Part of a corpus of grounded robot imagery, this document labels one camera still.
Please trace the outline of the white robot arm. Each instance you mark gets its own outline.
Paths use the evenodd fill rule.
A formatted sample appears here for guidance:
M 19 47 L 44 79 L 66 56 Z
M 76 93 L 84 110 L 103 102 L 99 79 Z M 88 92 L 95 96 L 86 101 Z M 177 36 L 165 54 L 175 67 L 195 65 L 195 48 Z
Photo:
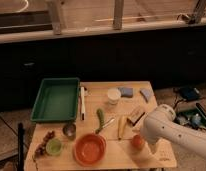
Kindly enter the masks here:
M 151 145 L 164 138 L 206 159 L 206 133 L 174 123 L 175 117 L 171 106 L 157 106 L 143 120 L 140 128 L 142 137 Z

